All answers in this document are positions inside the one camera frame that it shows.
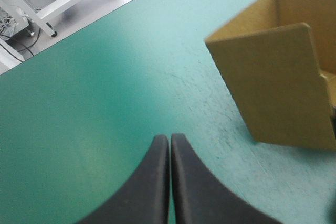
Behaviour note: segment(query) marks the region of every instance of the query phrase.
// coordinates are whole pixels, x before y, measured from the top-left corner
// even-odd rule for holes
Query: open cardboard box
[[[255,140],[336,150],[336,0],[258,0],[206,45]]]

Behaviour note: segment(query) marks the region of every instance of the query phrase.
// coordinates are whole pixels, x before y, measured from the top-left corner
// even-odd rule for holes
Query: green table surface
[[[134,0],[0,76],[0,223],[81,219],[173,132],[265,213],[334,223],[336,154],[254,142],[204,45],[252,1]]]

